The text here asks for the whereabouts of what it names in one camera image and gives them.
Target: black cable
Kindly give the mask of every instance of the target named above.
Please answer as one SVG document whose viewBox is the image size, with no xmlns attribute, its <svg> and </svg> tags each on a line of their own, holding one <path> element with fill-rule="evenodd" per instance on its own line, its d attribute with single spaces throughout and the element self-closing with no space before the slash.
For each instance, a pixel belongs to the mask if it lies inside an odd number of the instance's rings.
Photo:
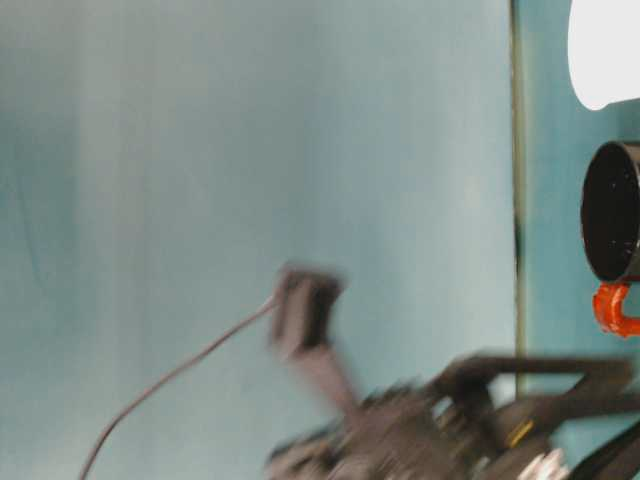
<svg viewBox="0 0 640 480">
<path fill-rule="evenodd" d="M 100 449 L 104 445 L 104 442 L 107 440 L 107 437 L 111 434 L 113 429 L 116 428 L 118 423 L 120 423 L 127 415 L 129 415 L 136 407 L 138 407 L 138 405 L 140 405 L 147 398 L 153 395 L 160 387 L 165 385 L 167 382 L 169 382 L 170 380 L 173 380 L 175 377 L 183 373 L 185 370 L 188 370 L 189 368 L 193 367 L 194 365 L 202 361 L 207 355 L 209 355 L 216 348 L 222 345 L 230 337 L 232 337 L 233 335 L 238 333 L 240 330 L 242 330 L 243 328 L 247 327 L 248 325 L 256 321 L 258 318 L 268 313 L 271 309 L 273 309 L 276 306 L 276 304 L 277 302 L 275 298 L 273 296 L 269 297 L 262 304 L 262 306 L 258 308 L 258 310 L 254 314 L 245 318 L 240 323 L 238 323 L 235 327 L 228 330 L 224 335 L 222 335 L 220 338 L 218 338 L 217 340 L 209 344 L 200 353 L 194 355 L 190 359 L 186 360 L 184 363 L 178 365 L 176 368 L 171 370 L 169 373 L 165 374 L 162 378 L 160 378 L 160 380 L 158 380 L 152 386 L 144 390 L 137 398 L 135 398 L 131 403 L 129 403 L 125 408 L 123 408 L 115 417 L 113 417 L 111 422 L 109 422 L 109 424 L 105 427 L 105 429 L 102 431 L 102 433 L 98 437 L 98 440 L 93 446 L 93 449 L 89 453 L 87 460 L 85 461 L 84 466 L 82 467 L 79 480 L 86 480 L 87 476 L 89 475 L 89 471 L 91 470 L 91 467 L 93 466 L 96 460 L 96 457 L 100 452 Z"/>
</svg>

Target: light blue wall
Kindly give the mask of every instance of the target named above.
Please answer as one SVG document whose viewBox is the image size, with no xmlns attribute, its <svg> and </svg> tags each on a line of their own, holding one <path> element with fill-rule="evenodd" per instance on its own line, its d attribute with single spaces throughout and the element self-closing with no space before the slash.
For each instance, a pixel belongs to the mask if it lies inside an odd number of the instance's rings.
<svg viewBox="0 0 640 480">
<path fill-rule="evenodd" d="M 597 148 L 608 140 L 640 138 L 640 103 L 598 112 L 579 103 L 567 64 L 569 0 L 518 0 L 515 7 L 526 349 L 635 353 L 638 339 L 605 335 L 595 322 L 591 298 L 598 281 L 582 249 L 579 212 L 582 182 Z M 630 300 L 629 311 L 637 312 L 638 297 L 631 294 Z M 575 461 L 625 424 L 628 419 L 589 421 L 565 429 L 560 440 Z"/>
<path fill-rule="evenodd" d="M 4 2 L 0 477 L 73 478 L 290 258 L 351 279 L 364 390 L 512 350 L 509 71 L 506 1 Z M 266 328 L 122 424 L 95 478 L 258 478 L 328 419 Z"/>
</svg>

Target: orange handle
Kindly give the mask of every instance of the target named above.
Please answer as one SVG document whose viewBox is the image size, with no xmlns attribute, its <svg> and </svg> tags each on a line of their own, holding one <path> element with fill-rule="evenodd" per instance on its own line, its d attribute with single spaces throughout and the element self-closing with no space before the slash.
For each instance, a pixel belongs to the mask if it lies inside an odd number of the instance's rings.
<svg viewBox="0 0 640 480">
<path fill-rule="evenodd" d="M 628 283 L 603 283 L 593 296 L 593 311 L 602 329 L 624 338 L 640 335 L 640 318 L 627 317 L 622 312 L 629 288 Z"/>
</svg>

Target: black mug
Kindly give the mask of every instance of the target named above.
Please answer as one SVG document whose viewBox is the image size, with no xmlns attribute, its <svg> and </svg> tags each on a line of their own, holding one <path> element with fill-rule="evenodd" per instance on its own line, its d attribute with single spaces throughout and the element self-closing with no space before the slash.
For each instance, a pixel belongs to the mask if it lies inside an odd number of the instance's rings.
<svg viewBox="0 0 640 480">
<path fill-rule="evenodd" d="M 593 298 L 605 331 L 640 335 L 622 312 L 631 282 L 640 281 L 640 142 L 607 142 L 589 164 L 580 209 L 587 260 L 602 285 Z"/>
</svg>

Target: white object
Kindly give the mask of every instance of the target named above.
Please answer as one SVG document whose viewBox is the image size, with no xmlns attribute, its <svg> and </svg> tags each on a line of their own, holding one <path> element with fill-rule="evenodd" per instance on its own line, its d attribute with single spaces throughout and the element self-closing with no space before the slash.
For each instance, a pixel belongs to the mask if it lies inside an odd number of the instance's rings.
<svg viewBox="0 0 640 480">
<path fill-rule="evenodd" d="M 639 0 L 573 0 L 569 73 L 588 109 L 640 98 L 639 26 Z"/>
<path fill-rule="evenodd" d="M 569 469 L 563 465 L 562 450 L 553 450 L 548 455 L 538 455 L 518 480 L 563 480 L 569 476 Z"/>
</svg>

